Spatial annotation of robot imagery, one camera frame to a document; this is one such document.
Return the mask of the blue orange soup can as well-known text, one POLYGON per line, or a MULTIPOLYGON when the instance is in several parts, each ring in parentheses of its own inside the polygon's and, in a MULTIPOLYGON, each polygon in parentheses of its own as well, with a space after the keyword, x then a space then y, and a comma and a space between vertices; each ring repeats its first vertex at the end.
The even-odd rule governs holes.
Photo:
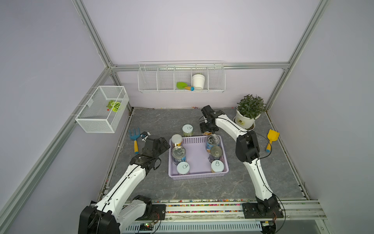
POLYGON ((218 135, 211 134, 206 138, 206 151, 210 153, 211 148, 214 146, 221 146, 221 140, 218 135))

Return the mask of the tall yellow orange can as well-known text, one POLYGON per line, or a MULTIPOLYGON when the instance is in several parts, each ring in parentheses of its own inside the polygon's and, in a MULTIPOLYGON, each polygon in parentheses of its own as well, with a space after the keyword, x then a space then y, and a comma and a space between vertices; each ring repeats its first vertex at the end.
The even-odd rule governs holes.
POLYGON ((180 134, 175 134, 171 137, 172 147, 181 146, 183 143, 183 137, 180 134))

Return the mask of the small green label can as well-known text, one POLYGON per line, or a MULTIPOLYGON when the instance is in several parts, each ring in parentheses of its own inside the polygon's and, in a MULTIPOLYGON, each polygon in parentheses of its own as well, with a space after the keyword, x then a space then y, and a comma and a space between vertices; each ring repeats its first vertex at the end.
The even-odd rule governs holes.
POLYGON ((182 127, 182 131, 183 131, 183 136, 185 136, 185 137, 193 136, 193 126, 190 125, 190 124, 185 124, 182 127))

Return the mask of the blue Progresso soup can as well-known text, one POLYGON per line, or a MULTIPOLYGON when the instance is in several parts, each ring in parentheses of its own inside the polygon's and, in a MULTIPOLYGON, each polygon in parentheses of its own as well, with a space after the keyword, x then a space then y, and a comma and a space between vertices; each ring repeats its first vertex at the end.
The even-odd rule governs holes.
POLYGON ((175 146, 171 151, 171 157, 175 165, 186 162, 186 149, 183 146, 175 146))

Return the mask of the dark navy tomato can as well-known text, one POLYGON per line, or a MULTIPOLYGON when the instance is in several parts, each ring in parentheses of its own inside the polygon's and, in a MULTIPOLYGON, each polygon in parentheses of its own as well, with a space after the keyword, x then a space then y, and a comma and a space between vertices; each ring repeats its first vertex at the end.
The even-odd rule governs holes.
POLYGON ((221 157, 223 155, 223 151, 222 151, 222 148, 220 146, 213 146, 211 149, 210 149, 210 153, 209 153, 209 161, 210 162, 213 162, 215 160, 220 160, 221 157))

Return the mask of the small pink label can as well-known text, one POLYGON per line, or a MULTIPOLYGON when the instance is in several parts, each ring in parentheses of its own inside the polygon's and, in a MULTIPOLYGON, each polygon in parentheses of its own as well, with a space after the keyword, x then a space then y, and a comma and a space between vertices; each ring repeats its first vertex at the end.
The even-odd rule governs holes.
POLYGON ((181 162, 177 165, 179 175, 187 175, 190 172, 190 165, 187 162, 181 162))

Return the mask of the small yellow label can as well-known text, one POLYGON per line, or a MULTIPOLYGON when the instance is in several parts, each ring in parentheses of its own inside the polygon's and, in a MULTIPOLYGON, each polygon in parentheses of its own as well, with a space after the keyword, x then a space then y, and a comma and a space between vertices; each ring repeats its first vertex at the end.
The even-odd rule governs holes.
POLYGON ((222 161, 220 160, 214 160, 211 163, 211 172, 212 173, 220 173, 223 172, 225 169, 225 165, 222 161))

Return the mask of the small orange label can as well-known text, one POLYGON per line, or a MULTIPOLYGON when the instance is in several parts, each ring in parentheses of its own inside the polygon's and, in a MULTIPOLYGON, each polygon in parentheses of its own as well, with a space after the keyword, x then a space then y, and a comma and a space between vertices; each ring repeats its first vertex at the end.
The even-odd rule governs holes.
POLYGON ((202 135, 204 135, 204 136, 208 136, 208 135, 211 135, 211 134, 212 134, 212 132, 208 132, 208 131, 205 131, 205 132, 202 133, 202 135))

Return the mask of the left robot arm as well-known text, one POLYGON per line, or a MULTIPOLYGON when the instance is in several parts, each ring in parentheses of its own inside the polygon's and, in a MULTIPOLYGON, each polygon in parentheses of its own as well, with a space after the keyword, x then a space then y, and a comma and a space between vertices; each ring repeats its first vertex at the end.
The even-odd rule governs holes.
POLYGON ((120 234, 137 219, 153 219, 152 200, 136 196, 124 206, 136 186, 156 170, 159 156, 170 148, 165 138, 148 136, 142 152, 135 155, 126 172, 111 191, 95 205, 87 206, 80 214, 79 234, 120 234))

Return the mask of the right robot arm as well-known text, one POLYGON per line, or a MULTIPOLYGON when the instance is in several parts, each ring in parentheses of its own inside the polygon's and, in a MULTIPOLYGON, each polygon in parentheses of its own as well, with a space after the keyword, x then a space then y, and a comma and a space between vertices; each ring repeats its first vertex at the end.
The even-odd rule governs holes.
POLYGON ((200 123, 202 133, 215 133, 221 129, 236 141, 235 154, 248 170, 252 180, 258 213, 265 215, 280 209, 277 196, 270 189, 262 170, 260 147, 256 133, 240 127, 230 120, 224 112, 221 110, 214 111, 209 105, 202 109, 202 113, 204 116, 204 120, 200 123))

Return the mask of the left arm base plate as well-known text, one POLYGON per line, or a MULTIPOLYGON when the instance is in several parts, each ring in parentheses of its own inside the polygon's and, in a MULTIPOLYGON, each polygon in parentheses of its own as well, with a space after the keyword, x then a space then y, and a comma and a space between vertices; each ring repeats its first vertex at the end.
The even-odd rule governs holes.
POLYGON ((153 204, 147 206, 145 214, 137 220, 164 220, 166 216, 166 205, 164 204, 153 204))

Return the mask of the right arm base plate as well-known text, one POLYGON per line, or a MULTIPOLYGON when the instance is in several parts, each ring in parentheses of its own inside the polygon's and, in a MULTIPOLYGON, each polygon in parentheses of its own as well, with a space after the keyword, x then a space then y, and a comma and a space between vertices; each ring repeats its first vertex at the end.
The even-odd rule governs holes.
POLYGON ((284 213, 279 203, 255 203, 247 202, 242 204, 245 219, 276 219, 284 218, 284 213))

